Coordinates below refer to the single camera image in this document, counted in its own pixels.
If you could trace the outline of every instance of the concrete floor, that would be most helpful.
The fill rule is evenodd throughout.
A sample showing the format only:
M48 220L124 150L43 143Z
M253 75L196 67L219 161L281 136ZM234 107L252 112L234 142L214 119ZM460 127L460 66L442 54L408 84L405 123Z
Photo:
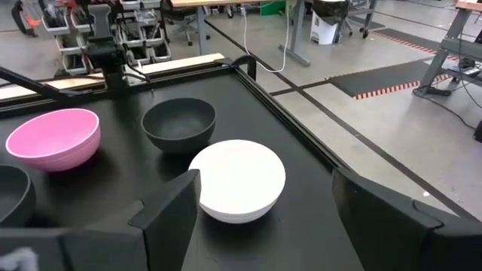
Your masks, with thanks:
M450 9L453 2L416 1L421 0L380 0L374 21L440 41L456 14ZM479 23L474 23L477 16L472 15L465 27L465 38L470 41L482 29ZM209 21L243 44L243 19L239 15L232 20L217 15ZM277 47L285 40L285 27L283 17L248 17L248 48L275 69L282 65L282 52ZM304 68L287 58L285 70L281 72L296 86L433 56L376 35L364 40L357 32L337 46L318 46L308 41L309 31L310 23L306 21L300 48L312 65ZM231 58L245 53L216 31L210 29L209 32L212 52ZM170 35L170 38L173 59L198 54L196 35L193 35L193 47L187 46L182 35ZM0 65L31 78L50 77L56 71L54 60L58 55L51 40L2 33L0 50L12 52L0 55ZM290 87L259 66L258 82L271 93ZM448 81L439 83L438 87L449 87ZM479 87L470 84L467 88L482 103ZM482 219L482 209L478 208L478 195L482 192L479 178L482 167L478 165L478 158L482 156L482 145L472 138L472 129L444 109L413 96L411 90L355 100L335 86L323 84L278 95L276 99L359 174L448 212L453 212L449 207L454 209L453 204L457 204ZM469 99L463 88L448 99L436 99L472 126L482 120L482 109ZM427 193L430 187L437 193Z

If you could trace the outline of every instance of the white trash can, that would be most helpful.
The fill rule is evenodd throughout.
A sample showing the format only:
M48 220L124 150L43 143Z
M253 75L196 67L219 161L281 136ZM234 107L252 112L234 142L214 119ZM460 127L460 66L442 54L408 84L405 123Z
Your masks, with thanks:
M338 23L330 26L313 12L310 40L315 41L318 44L333 44L334 36L337 33L337 27Z

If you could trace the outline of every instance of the pink bowl rim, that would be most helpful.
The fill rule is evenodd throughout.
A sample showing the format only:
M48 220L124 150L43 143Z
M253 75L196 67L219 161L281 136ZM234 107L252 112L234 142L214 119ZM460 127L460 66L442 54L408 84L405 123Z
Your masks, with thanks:
M92 114L95 118L96 118L96 125L95 125L95 128L93 129L92 132L89 133L88 136L86 136L84 139L80 140L79 143L69 147L69 148L66 148L64 150L61 150L61 151L57 151L57 152L53 152L51 154L44 154L44 155L20 155L20 154L17 154L15 152L13 152L10 147L9 147L9 142L10 142L10 139L12 138L12 136L21 128L23 128L25 125L39 119L39 118L42 118L42 117L46 117L50 114L55 114L55 113L59 113L59 112L62 112L62 111L83 111L83 112L86 112L86 113L89 113L89 114ZM63 152L66 152L66 151L69 151L79 145L81 145L82 143L84 143L86 140L88 140L99 128L99 116L97 116L96 113L90 111L90 110L87 110L87 109L83 109L83 108L67 108L67 109L60 109L60 110L55 110L55 111L52 111L52 112L48 112L48 113L45 113L45 114L42 114L40 116L37 116L37 117L34 117L32 118L31 120L25 122L24 124L20 125L19 127L17 127L7 138L7 141L5 142L5 147L7 148L7 151L9 154L15 156L15 157L18 157L18 158L24 158L24 159L31 159L31 158L45 158L45 157L49 157L49 156L52 156L52 155L55 155L55 154L61 154Z

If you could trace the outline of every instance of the white bowl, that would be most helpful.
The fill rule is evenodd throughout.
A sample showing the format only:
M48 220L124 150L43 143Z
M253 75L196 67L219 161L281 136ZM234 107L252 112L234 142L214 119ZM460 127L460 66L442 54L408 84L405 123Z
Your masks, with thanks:
M265 146L246 140L213 144L189 169L201 174L201 208L227 223L247 223L266 214L285 186L285 168Z

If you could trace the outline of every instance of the black bowl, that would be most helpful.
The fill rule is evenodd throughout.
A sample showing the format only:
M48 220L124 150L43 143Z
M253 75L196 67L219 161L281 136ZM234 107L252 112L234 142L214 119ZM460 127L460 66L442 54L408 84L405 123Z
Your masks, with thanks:
M35 211L35 189L22 169L0 165L0 227L22 227Z
M149 109L142 118L142 128L162 151L188 154L208 145L215 122L216 110L208 102L179 98Z

